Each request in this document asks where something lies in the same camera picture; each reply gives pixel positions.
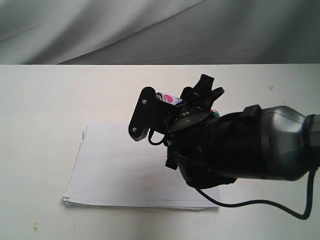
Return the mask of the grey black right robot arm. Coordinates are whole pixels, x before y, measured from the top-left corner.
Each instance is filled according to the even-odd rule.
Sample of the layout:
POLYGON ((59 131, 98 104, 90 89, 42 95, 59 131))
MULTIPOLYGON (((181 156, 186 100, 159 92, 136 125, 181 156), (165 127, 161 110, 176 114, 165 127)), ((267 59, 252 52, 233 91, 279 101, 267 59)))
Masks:
POLYGON ((142 89, 128 133, 140 141, 163 135, 168 168, 179 170, 186 184, 209 189, 237 179, 296 181, 320 165, 320 117, 304 116, 288 106, 216 116, 211 110, 223 93, 214 78, 200 76, 177 104, 152 87, 142 89))

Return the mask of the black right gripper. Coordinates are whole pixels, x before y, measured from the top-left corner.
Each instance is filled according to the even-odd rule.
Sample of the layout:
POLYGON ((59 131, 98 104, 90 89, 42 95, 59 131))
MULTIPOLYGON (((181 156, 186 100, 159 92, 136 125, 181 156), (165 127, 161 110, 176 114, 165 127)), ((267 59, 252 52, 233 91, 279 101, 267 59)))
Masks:
POLYGON ((154 88, 144 87, 128 126, 129 135, 136 142, 150 130, 165 135, 180 104, 179 118, 210 113, 214 118, 170 135, 165 165, 180 170, 186 184, 197 189, 232 184, 240 178, 264 179, 261 115, 243 117, 237 112, 218 118, 212 106, 225 90, 212 89, 214 80, 201 74, 194 87, 183 89, 182 102, 177 105, 158 100, 154 88))

